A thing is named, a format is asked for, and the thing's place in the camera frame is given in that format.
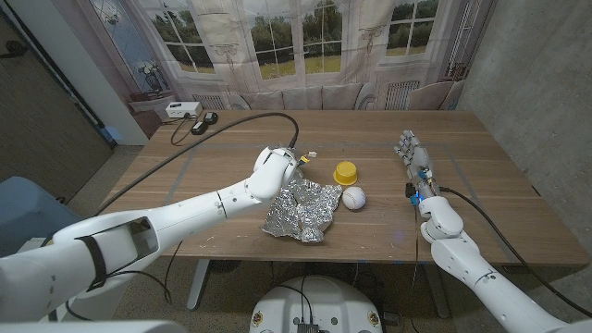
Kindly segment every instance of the wooden table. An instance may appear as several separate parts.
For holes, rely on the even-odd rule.
[[[219,111],[221,124],[256,111]],[[320,243],[275,238],[260,227],[266,210],[236,217],[185,240],[178,255],[209,259],[410,263],[415,259],[416,226],[404,196],[405,166],[393,146],[403,130],[412,130],[434,160],[438,184],[478,202],[524,259],[534,265],[580,266],[588,255],[537,194],[471,112],[446,111],[288,111],[300,125],[296,147],[318,157],[302,168],[321,184],[332,178],[338,162],[358,167],[367,196],[360,212],[341,203]],[[177,125],[161,127],[119,180],[111,194],[179,148],[169,143]],[[291,123],[280,117],[247,122],[187,152],[129,191],[107,211],[156,207],[224,188],[248,178],[257,155],[267,145],[287,144]],[[190,136],[187,142],[196,138]],[[514,264],[487,221],[471,206],[445,193],[464,220],[466,232],[491,264]],[[419,260],[432,262],[421,238]]]

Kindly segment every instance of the yellow cup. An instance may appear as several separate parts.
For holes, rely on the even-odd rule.
[[[340,162],[333,172],[333,179],[340,185],[352,185],[358,180],[358,170],[352,162]]]

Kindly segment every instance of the crumpled aluminum foil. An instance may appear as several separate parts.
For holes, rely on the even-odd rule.
[[[322,241],[341,192],[339,185],[321,186],[308,179],[295,178],[279,191],[261,230],[276,237]]]

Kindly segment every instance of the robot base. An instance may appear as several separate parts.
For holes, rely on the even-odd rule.
[[[301,289],[302,277],[282,283]],[[251,333],[314,332],[382,333],[376,307],[359,290],[332,277],[310,276],[304,281],[303,293],[313,309],[310,324],[308,303],[304,301],[302,324],[301,294],[295,290],[275,287],[253,310]]]

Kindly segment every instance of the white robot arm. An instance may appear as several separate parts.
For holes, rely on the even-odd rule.
[[[408,167],[407,176],[415,189],[412,204],[428,218],[421,232],[432,244],[436,264],[469,287],[507,331],[567,332],[568,324],[548,314],[481,256],[476,243],[464,232],[461,217],[440,196],[433,163],[410,130],[403,132],[399,144],[395,152]]]
[[[269,205],[298,160],[265,148],[253,174],[225,189],[154,209],[92,217],[59,230],[54,245],[0,259],[0,321],[39,320],[68,299],[109,290],[193,234]]]

